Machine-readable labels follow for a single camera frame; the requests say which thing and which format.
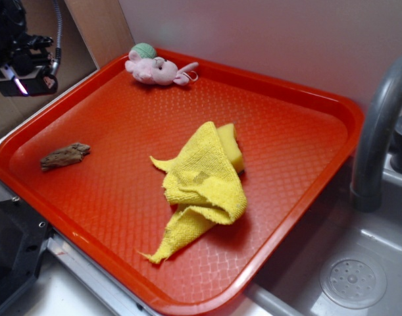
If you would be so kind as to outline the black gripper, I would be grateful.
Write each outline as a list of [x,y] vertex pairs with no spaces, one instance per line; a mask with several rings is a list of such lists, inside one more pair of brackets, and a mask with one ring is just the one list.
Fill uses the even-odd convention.
[[53,39],[45,36],[20,37],[0,46],[0,93],[5,97],[34,97],[57,92],[59,53],[48,48]]

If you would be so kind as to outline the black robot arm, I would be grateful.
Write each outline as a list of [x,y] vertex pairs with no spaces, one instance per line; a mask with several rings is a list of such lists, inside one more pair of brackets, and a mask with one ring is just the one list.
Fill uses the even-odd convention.
[[0,1],[0,93],[4,97],[34,97],[57,93],[61,64],[63,18],[53,1],[57,35],[30,35],[21,1]]

